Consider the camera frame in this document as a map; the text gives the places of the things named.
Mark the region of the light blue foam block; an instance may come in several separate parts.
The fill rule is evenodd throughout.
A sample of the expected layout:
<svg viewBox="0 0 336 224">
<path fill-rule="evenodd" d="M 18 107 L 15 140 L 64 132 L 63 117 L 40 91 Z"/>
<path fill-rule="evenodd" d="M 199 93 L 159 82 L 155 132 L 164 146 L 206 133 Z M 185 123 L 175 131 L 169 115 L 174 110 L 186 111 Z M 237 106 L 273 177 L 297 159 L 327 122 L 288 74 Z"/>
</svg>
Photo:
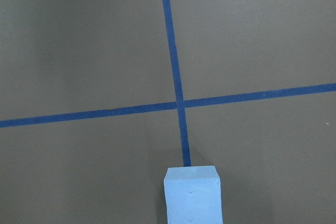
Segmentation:
<svg viewBox="0 0 336 224">
<path fill-rule="evenodd" d="M 168 168 L 164 193 L 168 223 L 223 223 L 221 181 L 214 166 Z"/>
</svg>

